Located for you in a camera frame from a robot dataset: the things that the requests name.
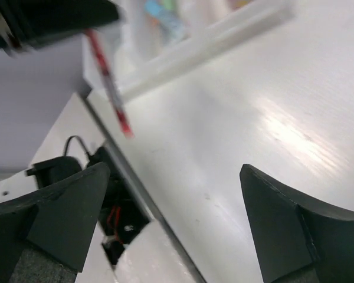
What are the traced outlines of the red gel pen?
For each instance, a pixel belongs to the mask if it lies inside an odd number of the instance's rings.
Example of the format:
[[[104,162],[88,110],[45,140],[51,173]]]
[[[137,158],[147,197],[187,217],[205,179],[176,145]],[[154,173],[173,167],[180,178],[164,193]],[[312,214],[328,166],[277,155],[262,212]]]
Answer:
[[[94,57],[109,103],[119,122],[120,129],[127,138],[131,138],[133,137],[133,131],[130,128],[129,119],[127,118],[122,98],[114,83],[113,74],[101,47],[97,32],[93,29],[87,29],[85,35],[88,38],[91,53]]]

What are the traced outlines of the blue cap highlighter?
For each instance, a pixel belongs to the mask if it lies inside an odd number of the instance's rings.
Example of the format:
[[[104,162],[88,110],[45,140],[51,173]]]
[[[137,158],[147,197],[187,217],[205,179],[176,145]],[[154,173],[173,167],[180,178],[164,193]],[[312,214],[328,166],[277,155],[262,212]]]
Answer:
[[[160,25],[167,30],[174,41],[181,41],[188,35],[187,28],[182,20],[171,10],[156,1],[146,1],[146,12],[157,19]]]

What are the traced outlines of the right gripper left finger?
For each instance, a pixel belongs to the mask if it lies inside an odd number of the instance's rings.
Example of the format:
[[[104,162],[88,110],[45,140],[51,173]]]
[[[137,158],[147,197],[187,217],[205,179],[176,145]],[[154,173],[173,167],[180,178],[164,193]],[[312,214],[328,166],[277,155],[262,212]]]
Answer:
[[[0,282],[74,282],[110,170],[104,163],[0,203]]]

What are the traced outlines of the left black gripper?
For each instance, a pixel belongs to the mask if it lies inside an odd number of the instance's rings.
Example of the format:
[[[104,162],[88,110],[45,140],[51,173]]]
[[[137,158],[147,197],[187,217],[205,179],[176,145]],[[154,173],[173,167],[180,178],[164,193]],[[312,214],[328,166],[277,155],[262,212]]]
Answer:
[[[40,49],[119,19],[112,1],[0,1],[0,50]]]

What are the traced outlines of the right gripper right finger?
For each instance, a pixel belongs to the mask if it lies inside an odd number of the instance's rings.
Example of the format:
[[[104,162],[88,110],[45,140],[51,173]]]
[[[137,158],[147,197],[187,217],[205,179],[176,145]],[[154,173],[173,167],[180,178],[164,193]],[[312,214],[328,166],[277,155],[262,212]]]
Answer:
[[[242,166],[240,182],[264,282],[354,282],[354,211],[250,164]]]

